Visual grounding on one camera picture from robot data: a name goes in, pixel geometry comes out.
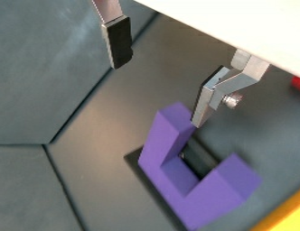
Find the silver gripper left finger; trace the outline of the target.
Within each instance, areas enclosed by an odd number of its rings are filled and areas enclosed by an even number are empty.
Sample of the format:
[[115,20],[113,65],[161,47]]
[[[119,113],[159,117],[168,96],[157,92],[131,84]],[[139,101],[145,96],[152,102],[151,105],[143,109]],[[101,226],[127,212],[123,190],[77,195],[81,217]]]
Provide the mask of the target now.
[[133,56],[132,18],[123,12],[120,0],[93,0],[103,20],[103,33],[113,69],[121,68]]

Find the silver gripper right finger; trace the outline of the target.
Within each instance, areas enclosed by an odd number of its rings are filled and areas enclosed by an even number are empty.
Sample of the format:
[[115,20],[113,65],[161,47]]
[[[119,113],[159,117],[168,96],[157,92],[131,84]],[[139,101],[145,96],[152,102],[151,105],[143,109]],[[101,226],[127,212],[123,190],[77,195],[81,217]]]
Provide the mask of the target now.
[[235,108],[243,96],[239,91],[255,85],[266,75],[270,63],[247,51],[237,50],[232,58],[232,69],[220,66],[200,88],[192,116],[200,128],[221,104]]

